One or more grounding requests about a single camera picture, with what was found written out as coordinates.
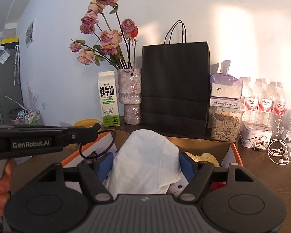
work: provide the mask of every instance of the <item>white bottle cap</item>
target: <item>white bottle cap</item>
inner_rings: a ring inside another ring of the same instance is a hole
[[[249,81],[252,81],[252,82],[256,82],[257,81],[257,79],[255,78],[255,77],[248,77],[248,79],[249,79]]]
[[[270,84],[271,83],[271,80],[270,79],[264,79],[262,80],[263,84]]]
[[[276,86],[279,87],[279,88],[282,88],[282,87],[283,87],[283,86],[282,86],[282,82],[277,81],[277,82],[276,82]]]

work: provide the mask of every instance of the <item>white speaker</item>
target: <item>white speaker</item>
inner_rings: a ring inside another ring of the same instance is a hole
[[[282,125],[283,128],[280,131],[281,138],[291,141],[291,109],[285,111]]]

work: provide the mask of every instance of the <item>vase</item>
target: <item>vase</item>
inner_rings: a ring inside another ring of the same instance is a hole
[[[130,125],[140,124],[140,104],[124,105],[124,121]]]
[[[124,120],[127,124],[140,124],[141,68],[119,69],[119,102],[124,104]]]

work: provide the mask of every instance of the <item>bouquet of dried flowers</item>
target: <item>bouquet of dried flowers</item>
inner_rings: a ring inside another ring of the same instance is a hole
[[[111,29],[104,14],[106,6],[113,9],[107,14],[115,14],[120,25],[120,32],[117,29]],[[88,11],[81,19],[80,30],[83,34],[95,34],[100,45],[88,46],[84,40],[75,40],[70,45],[72,52],[79,52],[78,61],[89,65],[95,63],[100,65],[100,61],[106,60],[110,65],[117,69],[128,69],[135,67],[135,53],[138,28],[134,21],[125,19],[122,23],[118,16],[118,0],[93,0],[88,6]],[[99,26],[98,15],[101,15],[106,22],[108,30],[102,30]],[[99,34],[95,32],[96,27],[100,30]],[[124,39],[127,51],[127,61],[123,56],[120,43]],[[131,46],[134,48],[133,64],[131,62]]]

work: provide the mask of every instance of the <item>bottle label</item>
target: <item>bottle label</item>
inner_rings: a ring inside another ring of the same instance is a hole
[[[272,112],[273,100],[261,98],[258,110],[261,112]]]
[[[283,102],[275,102],[273,107],[273,113],[277,115],[283,115],[285,113],[286,104]]]
[[[259,99],[246,97],[245,105],[246,105],[246,110],[256,111],[258,109]]]

